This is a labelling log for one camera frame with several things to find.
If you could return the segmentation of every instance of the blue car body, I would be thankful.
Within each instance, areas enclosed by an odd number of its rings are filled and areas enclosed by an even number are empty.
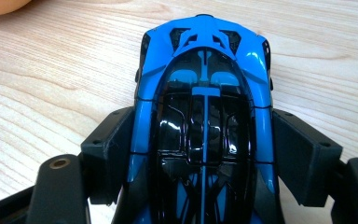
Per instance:
[[[278,192],[269,67],[265,37],[209,15],[146,32],[113,223],[260,223],[257,178]]]

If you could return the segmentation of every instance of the wood grain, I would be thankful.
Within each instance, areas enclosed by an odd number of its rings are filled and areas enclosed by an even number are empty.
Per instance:
[[[344,146],[342,160],[358,157],[358,1],[34,0],[0,16],[0,199],[133,104],[145,31],[200,13],[265,36],[274,106]],[[329,208],[297,206],[285,188],[282,203],[287,223],[331,223]],[[113,211],[91,216],[109,222]]]

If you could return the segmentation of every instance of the black plastic arm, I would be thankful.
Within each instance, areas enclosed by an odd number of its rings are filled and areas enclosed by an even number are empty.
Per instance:
[[[117,203],[128,170],[133,120],[132,106],[112,112],[81,144],[91,203]]]
[[[61,155],[40,166],[26,223],[90,223],[77,156]]]
[[[288,112],[274,109],[279,177],[304,206],[324,207],[326,175],[339,163],[342,146]]]
[[[335,200],[333,223],[358,223],[358,158],[341,162],[327,179],[329,194]]]

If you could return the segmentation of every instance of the screw hole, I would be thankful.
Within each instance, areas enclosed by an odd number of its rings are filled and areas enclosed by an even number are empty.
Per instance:
[[[69,165],[69,163],[71,163],[70,160],[66,159],[66,158],[59,158],[55,161],[52,161],[50,164],[50,168],[57,170],[57,169],[61,169],[67,165]]]
[[[319,143],[321,146],[324,146],[324,147],[331,147],[331,144],[330,143],[326,143],[326,142],[322,142],[322,143]]]

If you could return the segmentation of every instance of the toy car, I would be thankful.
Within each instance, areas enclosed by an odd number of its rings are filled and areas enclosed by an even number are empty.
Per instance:
[[[89,197],[117,203],[115,224],[284,223],[279,175],[298,203],[330,194],[334,221],[358,220],[358,159],[345,165],[341,146],[273,109],[270,60],[265,37],[210,15],[146,32],[134,106],[110,114],[78,157],[46,161],[34,189],[7,200],[16,209],[0,208],[88,223]]]

